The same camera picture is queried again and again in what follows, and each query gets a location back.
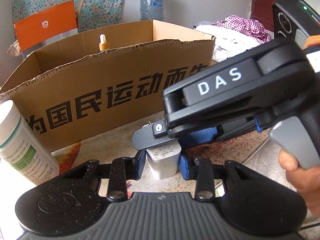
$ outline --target hand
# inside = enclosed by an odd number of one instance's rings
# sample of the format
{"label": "hand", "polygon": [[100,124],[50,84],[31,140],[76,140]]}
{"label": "hand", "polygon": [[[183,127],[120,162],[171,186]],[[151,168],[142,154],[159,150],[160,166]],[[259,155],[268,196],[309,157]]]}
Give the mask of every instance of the hand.
{"label": "hand", "polygon": [[303,197],[311,213],[320,216],[320,166],[309,170],[299,168],[297,159],[283,149],[279,153],[279,164],[286,170],[287,180]]}

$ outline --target small bottle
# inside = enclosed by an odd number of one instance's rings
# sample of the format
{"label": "small bottle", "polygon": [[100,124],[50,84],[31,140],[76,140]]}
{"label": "small bottle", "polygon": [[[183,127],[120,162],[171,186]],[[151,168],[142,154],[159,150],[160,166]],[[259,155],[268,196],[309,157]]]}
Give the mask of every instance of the small bottle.
{"label": "small bottle", "polygon": [[105,51],[109,49],[109,43],[106,40],[106,36],[104,34],[100,35],[100,43],[99,43],[100,51]]}
{"label": "small bottle", "polygon": [[58,161],[44,149],[12,100],[0,104],[0,157],[35,185],[60,172]]}

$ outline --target pink checkered cloth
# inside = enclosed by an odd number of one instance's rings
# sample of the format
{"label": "pink checkered cloth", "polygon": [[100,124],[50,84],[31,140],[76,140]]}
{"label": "pink checkered cloth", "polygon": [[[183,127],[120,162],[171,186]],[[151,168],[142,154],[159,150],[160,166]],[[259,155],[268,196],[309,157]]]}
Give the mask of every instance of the pink checkered cloth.
{"label": "pink checkered cloth", "polygon": [[237,15],[231,15],[225,18],[224,21],[217,21],[215,25],[249,35],[260,44],[271,41],[269,33],[263,24],[257,20],[247,20]]}

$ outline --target metal screw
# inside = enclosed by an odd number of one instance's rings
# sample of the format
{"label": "metal screw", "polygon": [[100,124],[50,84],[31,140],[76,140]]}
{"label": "metal screw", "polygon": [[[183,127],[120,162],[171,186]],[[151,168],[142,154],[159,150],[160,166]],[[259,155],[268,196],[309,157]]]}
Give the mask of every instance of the metal screw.
{"label": "metal screw", "polygon": [[121,198],[124,198],[125,194],[122,192],[122,191],[112,191],[110,194],[109,194],[109,197],[110,198],[113,198],[113,199],[121,199]]}
{"label": "metal screw", "polygon": [[145,124],[144,126],[142,126],[142,128],[144,128],[144,127],[146,127],[146,126],[148,126],[148,125],[151,125],[150,120],[148,121],[148,124]]}
{"label": "metal screw", "polygon": [[162,124],[158,123],[158,124],[156,125],[156,131],[157,131],[157,132],[161,132],[161,130],[162,130]]}
{"label": "metal screw", "polygon": [[210,199],[213,197],[213,193],[207,190],[203,190],[197,193],[200,199]]}

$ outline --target white cloth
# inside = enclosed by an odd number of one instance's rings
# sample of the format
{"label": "white cloth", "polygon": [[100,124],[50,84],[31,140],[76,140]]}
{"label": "white cloth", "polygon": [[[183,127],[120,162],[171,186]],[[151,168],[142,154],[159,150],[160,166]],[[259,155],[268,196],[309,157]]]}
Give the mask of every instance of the white cloth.
{"label": "white cloth", "polygon": [[199,25],[195,30],[216,37],[212,59],[217,62],[222,62],[227,58],[233,57],[260,45],[259,42],[250,36],[223,27]]}

